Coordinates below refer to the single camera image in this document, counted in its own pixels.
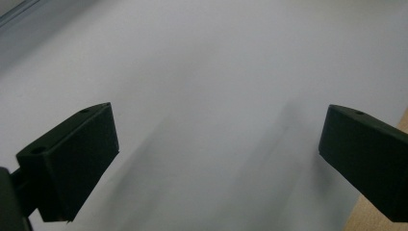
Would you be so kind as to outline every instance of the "screw hole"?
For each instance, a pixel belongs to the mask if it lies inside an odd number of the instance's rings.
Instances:
[[[43,151],[45,151],[47,148],[44,146],[40,146],[40,147],[36,147],[33,150],[31,150],[31,153],[33,154],[39,154],[42,153]]]

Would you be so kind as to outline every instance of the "white surface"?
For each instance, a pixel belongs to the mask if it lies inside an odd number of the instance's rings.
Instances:
[[[7,13],[9,10],[18,6],[24,0],[0,0],[0,16]]]
[[[0,162],[111,101],[120,155],[73,223],[36,230],[341,230],[329,104],[396,125],[405,1],[43,1],[0,31]]]

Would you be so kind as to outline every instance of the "wooden surface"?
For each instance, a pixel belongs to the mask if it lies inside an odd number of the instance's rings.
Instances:
[[[398,129],[408,133],[408,109]],[[392,223],[382,215],[365,197],[360,195],[345,224],[344,231],[408,231],[408,223]]]

